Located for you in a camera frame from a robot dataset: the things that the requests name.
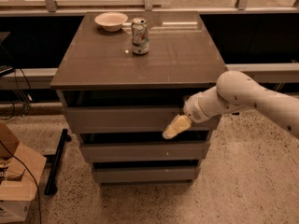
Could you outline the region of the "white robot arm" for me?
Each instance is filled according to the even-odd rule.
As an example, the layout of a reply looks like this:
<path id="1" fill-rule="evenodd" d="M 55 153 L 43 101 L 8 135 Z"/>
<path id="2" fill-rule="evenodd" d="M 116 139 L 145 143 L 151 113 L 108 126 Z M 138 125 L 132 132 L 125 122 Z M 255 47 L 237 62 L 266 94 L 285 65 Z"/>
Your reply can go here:
<path id="1" fill-rule="evenodd" d="M 174 117 L 164 130 L 163 138 L 172 139 L 190 129 L 193 123 L 247 108 L 257 110 L 299 138 L 299 99 L 268 90 L 239 71 L 222 73 L 214 87 L 189 97 L 183 114 Z"/>

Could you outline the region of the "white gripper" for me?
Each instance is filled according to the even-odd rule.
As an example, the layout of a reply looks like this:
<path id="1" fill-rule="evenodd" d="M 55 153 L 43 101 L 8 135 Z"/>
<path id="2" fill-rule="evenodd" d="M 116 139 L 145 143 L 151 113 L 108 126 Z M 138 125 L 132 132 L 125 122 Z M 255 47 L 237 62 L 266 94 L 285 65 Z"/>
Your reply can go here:
<path id="1" fill-rule="evenodd" d="M 192 126 L 192 121 L 201 123 L 209 120 L 209 116 L 204 113 L 200 106 L 201 93 L 190 96 L 184 103 L 183 112 L 185 115 L 177 115 L 170 122 L 163 132 L 164 139 L 172 139 L 178 134 L 185 132 Z"/>

